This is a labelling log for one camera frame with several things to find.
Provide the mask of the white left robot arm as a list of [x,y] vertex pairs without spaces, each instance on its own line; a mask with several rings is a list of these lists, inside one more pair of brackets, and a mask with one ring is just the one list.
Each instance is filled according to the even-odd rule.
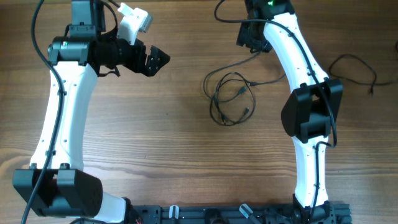
[[129,199],[107,194],[99,178],[84,171],[86,116],[101,67],[114,75],[123,66],[152,77],[170,58],[137,38],[152,22],[143,9],[113,1],[73,1],[71,9],[72,22],[42,56],[51,86],[40,141],[28,168],[16,170],[12,184],[26,211],[40,217],[141,223]]

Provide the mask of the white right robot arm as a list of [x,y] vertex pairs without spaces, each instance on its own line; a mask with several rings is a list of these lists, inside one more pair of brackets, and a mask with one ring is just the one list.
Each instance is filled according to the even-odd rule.
[[245,1],[248,19],[237,43],[274,50],[290,87],[281,121],[292,138],[297,166],[294,199],[303,212],[316,215],[328,203],[325,154],[336,146],[336,119],[343,84],[331,79],[312,55],[290,1]]

